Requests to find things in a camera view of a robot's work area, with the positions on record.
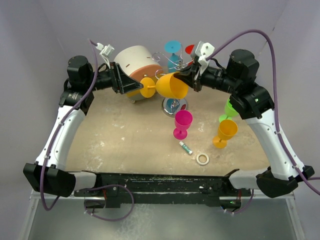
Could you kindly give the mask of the orange wine glass front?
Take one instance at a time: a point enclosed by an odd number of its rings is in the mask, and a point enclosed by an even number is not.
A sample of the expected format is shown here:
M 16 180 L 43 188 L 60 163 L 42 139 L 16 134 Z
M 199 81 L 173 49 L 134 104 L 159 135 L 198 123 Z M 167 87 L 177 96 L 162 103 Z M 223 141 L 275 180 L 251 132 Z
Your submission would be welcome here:
M 151 98 L 156 92 L 164 98 L 183 99 L 187 96 L 189 87 L 174 76 L 175 72 L 161 76 L 157 82 L 150 77 L 144 77 L 140 83 L 143 88 L 139 91 L 145 98 Z

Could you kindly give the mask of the orange wine glass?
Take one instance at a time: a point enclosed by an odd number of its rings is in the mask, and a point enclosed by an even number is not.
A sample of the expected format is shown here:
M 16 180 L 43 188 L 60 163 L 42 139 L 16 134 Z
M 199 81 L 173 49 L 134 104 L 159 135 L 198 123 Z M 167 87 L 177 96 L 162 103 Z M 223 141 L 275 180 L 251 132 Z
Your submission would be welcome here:
M 230 119 L 220 122 L 217 135 L 212 139 L 212 144 L 219 149 L 227 146 L 228 140 L 232 139 L 238 132 L 238 125 Z
M 139 91 L 145 98 L 151 98 L 156 92 L 164 98 L 183 99 L 187 96 L 189 87 L 174 76 L 175 72 L 161 76 L 157 82 L 150 77 L 144 77 L 140 83 L 143 88 Z

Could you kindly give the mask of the red plastic wine glass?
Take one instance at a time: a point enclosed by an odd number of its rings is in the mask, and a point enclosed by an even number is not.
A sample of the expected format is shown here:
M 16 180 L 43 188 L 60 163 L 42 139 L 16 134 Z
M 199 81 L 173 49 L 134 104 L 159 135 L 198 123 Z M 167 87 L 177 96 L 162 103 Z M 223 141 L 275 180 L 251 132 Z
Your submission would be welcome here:
M 194 44 L 191 44 L 191 45 L 188 45 L 186 48 L 185 48 L 185 52 L 190 55 L 193 51 L 193 48 L 194 48 Z

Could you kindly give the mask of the blue plastic wine glass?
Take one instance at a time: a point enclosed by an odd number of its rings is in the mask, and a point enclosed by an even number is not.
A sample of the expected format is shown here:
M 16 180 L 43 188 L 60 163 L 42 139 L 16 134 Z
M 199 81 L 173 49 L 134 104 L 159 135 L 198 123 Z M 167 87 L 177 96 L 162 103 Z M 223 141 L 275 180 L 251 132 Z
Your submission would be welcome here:
M 181 57 L 177 55 L 178 51 L 181 49 L 181 43 L 177 40 L 168 41 L 164 45 L 164 50 L 166 53 L 170 54 L 167 61 L 168 73 L 176 72 L 181 66 Z

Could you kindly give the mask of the chrome wine glass rack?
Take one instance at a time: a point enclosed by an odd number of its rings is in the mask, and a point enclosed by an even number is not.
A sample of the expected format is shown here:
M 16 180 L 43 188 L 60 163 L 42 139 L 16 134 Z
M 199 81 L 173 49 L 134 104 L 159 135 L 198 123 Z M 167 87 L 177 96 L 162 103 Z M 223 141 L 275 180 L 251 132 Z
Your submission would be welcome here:
M 181 57 L 181 66 L 178 70 L 181 70 L 183 69 L 184 67 L 186 67 L 188 64 L 191 64 L 192 61 L 189 61 L 189 62 L 185 62 L 183 60 L 183 57 L 182 57 L 182 53 L 178 54 L 178 56 Z M 152 60 L 159 63 L 160 60 L 161 60 L 161 57 L 164 57 L 167 59 L 169 59 L 169 57 L 165 56 L 164 53 L 162 52 L 155 52 L 152 54 Z M 157 80 L 160 79 L 160 77 L 166 75 L 166 74 L 169 74 L 168 73 L 168 66 L 163 66 L 160 70 L 156 70 L 155 71 L 155 78 Z M 188 102 L 185 98 L 182 98 L 182 99 L 176 99 L 176 98 L 168 98 L 168 97 L 165 97 L 163 100 L 162 100 L 162 104 L 161 104 L 161 109 L 162 111 L 169 117 L 174 117 L 176 115 L 176 113 L 180 110 L 186 110 L 188 108 Z

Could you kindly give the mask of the pink plastic wine glass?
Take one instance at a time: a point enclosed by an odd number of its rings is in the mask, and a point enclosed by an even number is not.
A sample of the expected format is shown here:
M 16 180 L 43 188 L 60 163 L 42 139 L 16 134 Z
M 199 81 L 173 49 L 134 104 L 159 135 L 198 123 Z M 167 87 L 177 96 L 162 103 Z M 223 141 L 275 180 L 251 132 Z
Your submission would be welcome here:
M 188 136 L 188 129 L 193 122 L 193 115 L 187 110 L 180 110 L 175 114 L 173 136 L 184 140 Z

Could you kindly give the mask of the green plastic wine glass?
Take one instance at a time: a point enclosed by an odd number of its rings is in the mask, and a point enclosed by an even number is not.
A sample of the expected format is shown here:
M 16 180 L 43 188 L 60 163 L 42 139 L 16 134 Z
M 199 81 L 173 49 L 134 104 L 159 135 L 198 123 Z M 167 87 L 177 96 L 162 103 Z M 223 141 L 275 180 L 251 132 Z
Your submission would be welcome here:
M 218 120 L 221 123 L 224 120 L 232 120 L 238 115 L 239 113 L 233 108 L 232 104 L 230 103 L 230 99 L 228 99 L 224 106 L 224 114 L 222 114 Z

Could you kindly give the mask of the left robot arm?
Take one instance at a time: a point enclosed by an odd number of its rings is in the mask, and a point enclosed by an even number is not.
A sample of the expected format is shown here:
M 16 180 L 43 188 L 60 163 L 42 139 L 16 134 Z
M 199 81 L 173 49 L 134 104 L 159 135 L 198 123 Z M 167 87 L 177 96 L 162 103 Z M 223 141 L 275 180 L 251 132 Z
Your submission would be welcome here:
M 76 132 L 94 100 L 95 90 L 112 88 L 115 93 L 127 94 L 142 89 L 143 85 L 125 74 L 118 63 L 111 62 L 107 70 L 98 72 L 82 55 L 69 59 L 67 74 L 47 143 L 35 162 L 24 166 L 23 174 L 41 196 L 69 197 L 82 189 L 91 196 L 98 196 L 103 191 L 103 184 L 95 173 L 65 170 Z

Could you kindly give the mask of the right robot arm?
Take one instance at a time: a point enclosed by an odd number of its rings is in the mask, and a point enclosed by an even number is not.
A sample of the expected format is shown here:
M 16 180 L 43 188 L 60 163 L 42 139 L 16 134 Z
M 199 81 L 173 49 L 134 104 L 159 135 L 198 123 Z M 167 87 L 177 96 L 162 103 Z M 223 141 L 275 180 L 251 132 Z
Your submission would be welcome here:
M 255 83 L 258 68 L 259 62 L 252 52 L 236 49 L 225 69 L 209 66 L 200 73 L 200 64 L 195 62 L 173 75 L 196 92 L 205 86 L 228 93 L 230 104 L 252 129 L 268 159 L 266 169 L 236 170 L 230 174 L 222 183 L 228 196 L 240 189 L 258 189 L 269 198 L 276 198 L 291 193 L 299 182 L 315 173 L 293 151 L 276 120 L 275 103 L 269 92 Z

